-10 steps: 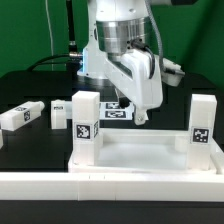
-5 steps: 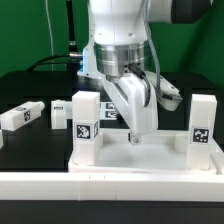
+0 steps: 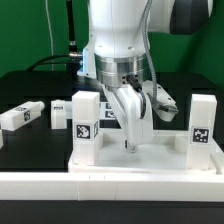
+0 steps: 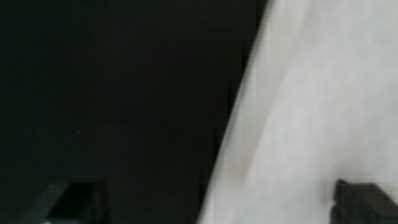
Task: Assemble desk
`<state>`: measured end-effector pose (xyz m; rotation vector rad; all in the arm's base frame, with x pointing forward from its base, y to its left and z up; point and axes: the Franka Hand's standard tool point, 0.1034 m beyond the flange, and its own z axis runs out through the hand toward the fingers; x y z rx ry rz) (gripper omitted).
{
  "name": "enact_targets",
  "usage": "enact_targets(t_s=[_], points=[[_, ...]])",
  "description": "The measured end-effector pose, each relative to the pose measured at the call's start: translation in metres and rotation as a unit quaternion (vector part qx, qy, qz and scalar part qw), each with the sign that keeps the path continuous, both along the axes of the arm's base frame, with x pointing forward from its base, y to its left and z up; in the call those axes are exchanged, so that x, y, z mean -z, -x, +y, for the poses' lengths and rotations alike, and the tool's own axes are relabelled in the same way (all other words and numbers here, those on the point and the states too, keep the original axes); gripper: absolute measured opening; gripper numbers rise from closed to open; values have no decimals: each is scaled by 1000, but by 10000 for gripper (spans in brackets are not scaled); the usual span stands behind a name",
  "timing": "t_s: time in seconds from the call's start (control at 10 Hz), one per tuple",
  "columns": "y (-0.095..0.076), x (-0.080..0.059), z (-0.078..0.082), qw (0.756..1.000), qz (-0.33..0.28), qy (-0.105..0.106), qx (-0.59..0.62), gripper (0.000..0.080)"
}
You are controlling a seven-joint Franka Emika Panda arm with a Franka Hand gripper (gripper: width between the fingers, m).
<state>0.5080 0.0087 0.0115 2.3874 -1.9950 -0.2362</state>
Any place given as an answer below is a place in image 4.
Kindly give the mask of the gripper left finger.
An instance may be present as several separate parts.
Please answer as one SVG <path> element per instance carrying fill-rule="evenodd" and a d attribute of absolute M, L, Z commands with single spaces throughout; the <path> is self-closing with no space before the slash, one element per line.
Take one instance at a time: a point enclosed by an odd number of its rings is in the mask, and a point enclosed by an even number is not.
<path fill-rule="evenodd" d="M 23 216 L 23 224 L 112 224 L 105 182 L 53 184 Z"/>

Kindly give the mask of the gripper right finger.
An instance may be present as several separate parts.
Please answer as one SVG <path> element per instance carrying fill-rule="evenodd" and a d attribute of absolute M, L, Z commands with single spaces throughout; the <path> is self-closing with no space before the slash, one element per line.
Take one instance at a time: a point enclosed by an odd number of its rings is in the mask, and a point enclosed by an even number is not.
<path fill-rule="evenodd" d="M 336 182 L 329 224 L 398 224 L 398 204 L 373 183 Z"/>

